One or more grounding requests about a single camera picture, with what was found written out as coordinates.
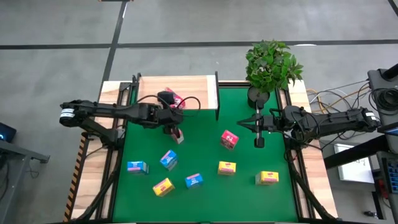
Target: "gray floor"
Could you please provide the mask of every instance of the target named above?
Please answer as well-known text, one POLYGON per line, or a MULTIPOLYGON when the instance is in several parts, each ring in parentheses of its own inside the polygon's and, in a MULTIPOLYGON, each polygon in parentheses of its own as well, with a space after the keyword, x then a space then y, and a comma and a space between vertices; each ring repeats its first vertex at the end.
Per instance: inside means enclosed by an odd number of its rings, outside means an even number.
MULTIPOLYGON (((0 0, 0 45, 110 43, 120 5, 0 0)), ((387 0, 135 0, 127 5, 119 43, 396 39, 397 28, 398 17, 387 0)), ((220 80, 242 80, 248 48, 117 49, 109 79, 130 80, 138 72, 198 75, 217 70, 220 80)), ((81 131, 58 123, 59 104, 97 99, 108 52, 0 50, 0 121, 18 129, 16 144, 51 155, 47 165, 32 163, 40 176, 26 177, 16 223, 62 219, 81 131)), ((294 46, 292 52, 304 65, 307 88, 316 90, 365 80, 368 70, 398 62, 398 45, 294 46)), ((342 90, 351 93, 359 87, 342 90)), ((367 99, 361 105, 369 107, 367 99)), ((338 107, 346 109, 344 104, 338 107)), ((387 221, 364 217, 361 212, 374 210, 370 192, 336 178, 330 174, 340 218, 393 223, 390 213, 387 221)))

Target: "blue box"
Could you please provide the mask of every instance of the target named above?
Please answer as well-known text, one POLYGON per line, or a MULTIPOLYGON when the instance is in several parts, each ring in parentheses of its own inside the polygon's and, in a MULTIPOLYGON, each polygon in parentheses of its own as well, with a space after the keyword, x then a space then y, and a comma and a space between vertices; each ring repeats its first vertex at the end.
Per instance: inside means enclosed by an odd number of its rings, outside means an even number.
POLYGON ((148 174, 149 166, 144 161, 127 162, 127 171, 134 174, 148 174))
POLYGON ((173 150, 167 151, 166 154, 160 159, 160 163, 168 170, 172 170, 177 162, 178 157, 173 150))
POLYGON ((203 183, 203 178, 200 174, 193 174, 187 178, 185 178, 185 184, 188 189, 192 187, 197 187, 203 183))

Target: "green mat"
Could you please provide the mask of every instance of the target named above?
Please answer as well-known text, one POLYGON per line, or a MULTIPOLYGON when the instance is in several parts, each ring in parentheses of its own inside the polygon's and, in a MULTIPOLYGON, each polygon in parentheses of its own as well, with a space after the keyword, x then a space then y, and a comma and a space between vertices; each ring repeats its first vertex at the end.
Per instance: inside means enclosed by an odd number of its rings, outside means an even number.
MULTIPOLYGON (((180 145, 162 128, 143 129, 129 123, 123 152, 114 222, 294 222, 297 221, 289 168, 284 161, 284 143, 279 133, 266 134, 264 149, 254 147, 255 134, 236 122, 254 110, 246 101, 247 88, 221 88, 219 121, 213 110, 202 110, 180 125, 184 141, 180 145), (225 130, 239 137, 234 151, 220 145, 225 130), (166 170, 160 158, 172 149, 178 164, 166 170), (149 175, 127 172, 128 161, 144 161, 149 175), (219 161, 236 162, 234 176, 217 174, 219 161), (262 170, 279 173, 279 183, 255 185, 262 170), (204 184, 187 189, 184 178, 200 173, 204 184), (168 177, 175 189, 157 197, 152 187, 168 177)), ((266 103, 277 108, 275 93, 266 103)))

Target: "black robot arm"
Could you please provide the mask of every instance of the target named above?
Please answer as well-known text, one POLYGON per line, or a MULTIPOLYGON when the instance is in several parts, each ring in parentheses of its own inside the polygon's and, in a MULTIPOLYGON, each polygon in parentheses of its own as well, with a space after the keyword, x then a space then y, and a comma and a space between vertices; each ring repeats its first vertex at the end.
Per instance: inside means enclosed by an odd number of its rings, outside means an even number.
POLYGON ((313 139, 345 131, 373 132, 380 126, 374 114, 366 108, 352 109, 339 113, 312 114, 302 107, 286 106, 283 110, 270 110, 272 115, 262 115, 258 108, 251 118, 238 121, 238 124, 257 134, 256 147, 264 147, 262 131, 292 131, 292 138, 305 146, 313 139))
POLYGON ((62 103, 60 123, 66 127, 80 127, 90 134, 99 136, 106 145, 117 143, 118 131, 107 129, 90 117, 126 119, 143 128, 164 126, 166 134, 176 134, 179 138, 177 125, 183 121, 182 110, 178 108, 162 108, 152 103, 136 103, 130 106, 117 106, 88 100, 73 100, 62 103))

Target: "small box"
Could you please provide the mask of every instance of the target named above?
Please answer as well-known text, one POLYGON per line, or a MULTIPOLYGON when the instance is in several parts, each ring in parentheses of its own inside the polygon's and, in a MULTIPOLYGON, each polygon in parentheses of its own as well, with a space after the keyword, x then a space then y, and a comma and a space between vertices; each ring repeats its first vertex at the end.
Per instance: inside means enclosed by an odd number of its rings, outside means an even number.
POLYGON ((193 174, 187 178, 185 178, 185 184, 187 185, 188 189, 193 187, 198 187, 203 183, 203 178, 200 174, 193 174))
POLYGON ((148 174, 149 166, 144 161, 127 162, 127 171, 133 174, 148 174))
POLYGON ((236 143, 238 142, 239 137, 232 134, 230 131, 225 130, 223 135, 221 136, 221 145, 226 147, 229 150, 234 149, 236 143))
POLYGON ((182 141, 184 141, 184 135, 182 134, 181 129, 178 129, 178 131, 180 132, 179 138, 177 138, 177 136, 175 134, 171 134, 171 136, 177 144, 180 144, 182 141))
POLYGON ((182 103, 181 103, 181 105, 180 105, 180 109, 182 110, 182 109, 185 108, 185 101, 182 101, 183 98, 181 98, 181 96, 178 96, 178 95, 177 95, 173 90, 171 90, 169 87, 167 87, 165 90, 166 90, 167 92, 173 93, 174 104, 173 104, 173 105, 170 105, 171 108, 176 108, 181 102, 182 102, 182 103))
POLYGON ((278 182, 278 172, 261 171, 256 175, 256 185, 270 185, 278 182))
POLYGON ((234 175, 236 172, 236 163, 220 161, 218 164, 218 174, 234 175))
POLYGON ((159 197, 163 197, 164 195, 169 193, 174 188, 175 187, 172 184, 172 182, 169 180, 169 178, 162 180, 160 183, 158 183, 157 185, 155 185, 153 187, 156 196, 159 196, 159 197))
POLYGON ((160 163, 168 170, 172 170, 178 162, 178 157, 173 150, 169 150, 160 159, 160 163))

